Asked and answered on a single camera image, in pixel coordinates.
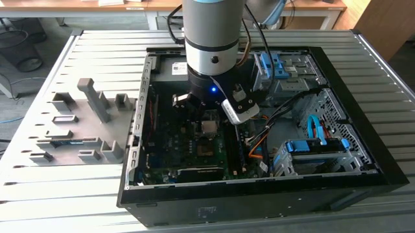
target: wooden desk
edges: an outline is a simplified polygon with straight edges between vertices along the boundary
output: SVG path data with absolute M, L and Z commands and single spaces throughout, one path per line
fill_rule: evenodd
M 157 17 L 168 16 L 169 12 L 181 4 L 181 0 L 148 0 L 145 8 L 145 16 L 148 21 L 148 28 L 150 30 L 158 29 Z M 321 30 L 332 29 L 337 20 L 338 14 L 346 9 L 341 0 L 334 0 L 333 4 L 325 3 L 321 0 L 294 0 L 294 16 L 296 17 L 324 17 Z M 281 16 L 289 16 L 292 11 L 290 4 L 286 4 Z
M 0 0 L 0 17 L 118 17 L 145 15 L 148 27 L 156 30 L 158 16 L 166 16 L 181 4 L 181 0 L 144 0 L 124 5 L 97 6 L 95 1 L 79 0 Z M 296 17 L 324 17 L 320 29 L 330 29 L 338 14 L 346 6 L 341 0 L 333 4 L 321 0 L 294 0 Z M 289 16 L 290 4 L 285 5 L 281 16 Z
M 97 1 L 81 0 L 0 0 L 1 17 L 90 17 L 136 16 L 148 2 L 128 2 L 124 5 L 98 6 Z

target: aluminum profile table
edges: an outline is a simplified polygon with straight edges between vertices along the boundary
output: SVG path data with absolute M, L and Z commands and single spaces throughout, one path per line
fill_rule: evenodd
M 253 47 L 260 37 L 250 32 Z M 164 232 L 405 232 L 415 230 L 415 96 L 365 39 L 349 31 L 269 31 L 269 46 L 320 46 L 410 183 L 340 212 L 152 228 Z M 246 41 L 241 33 L 240 46 Z M 93 78 L 108 98 L 138 96 L 145 48 L 174 46 L 166 31 L 83 31 L 71 35 L 0 160 L 0 231 L 145 231 L 114 206 L 121 165 L 39 167 L 22 156 L 26 129 L 46 95 Z

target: blue cable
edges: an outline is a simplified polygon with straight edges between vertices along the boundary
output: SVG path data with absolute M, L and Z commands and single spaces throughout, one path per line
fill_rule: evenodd
M 324 138 L 324 130 L 322 126 L 320 125 L 320 121 L 316 115 L 310 114 L 306 119 L 306 132 L 308 132 L 308 138 L 313 138 L 313 133 L 312 133 L 312 123 L 316 126 L 316 138 L 320 139 L 321 145 L 326 145 L 326 141 Z
M 15 119 L 11 119 L 11 120 L 0 121 L 0 124 L 2 124 L 2 123 L 9 123 L 9 122 L 13 122 L 13 121 L 21 120 L 22 118 L 23 118 L 23 117 L 19 117 L 19 118 L 15 118 Z

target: desk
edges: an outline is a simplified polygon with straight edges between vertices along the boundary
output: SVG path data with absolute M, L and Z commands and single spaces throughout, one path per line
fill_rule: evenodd
M 95 1 L 79 0 L 1 0 L 1 17 L 121 17 L 145 15 L 149 30 L 157 30 L 157 17 L 166 16 L 181 4 L 181 0 L 148 0 L 125 2 L 124 5 L 98 7 Z M 333 4 L 321 0 L 294 0 L 296 17 L 324 17 L 320 29 L 332 29 L 338 14 L 346 6 L 341 0 Z M 281 16 L 289 16 L 290 4 L 285 5 Z
M 137 16 L 148 2 L 129 2 L 116 6 L 97 6 L 97 1 L 79 0 L 1 0 L 1 17 L 116 17 Z
M 360 35 L 349 31 L 266 31 L 269 46 L 320 46 L 380 134 L 409 184 L 340 212 L 154 228 L 162 232 L 410 232 L 415 230 L 415 96 Z M 253 47 L 261 46 L 252 31 Z M 240 48 L 246 41 L 241 33 Z M 25 150 L 46 95 L 95 91 L 138 97 L 145 49 L 176 46 L 166 31 L 83 31 L 70 36 L 0 160 L 0 232 L 137 232 L 144 226 L 116 205 L 121 165 L 35 166 Z
M 181 4 L 181 0 L 149 0 L 145 8 L 145 16 L 149 30 L 157 30 L 157 17 L 168 16 L 169 12 Z M 325 3 L 321 0 L 294 0 L 294 16 L 296 17 L 324 17 L 321 30 L 330 30 L 338 14 L 345 10 L 346 6 L 341 0 L 334 0 L 333 4 Z M 286 4 L 281 12 L 282 17 L 290 15 L 292 6 Z

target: screw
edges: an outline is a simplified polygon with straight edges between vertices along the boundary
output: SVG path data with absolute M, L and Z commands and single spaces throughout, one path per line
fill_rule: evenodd
M 209 60 L 210 60 L 210 62 L 213 64 L 216 64 L 218 62 L 218 57 L 217 56 L 212 56 Z

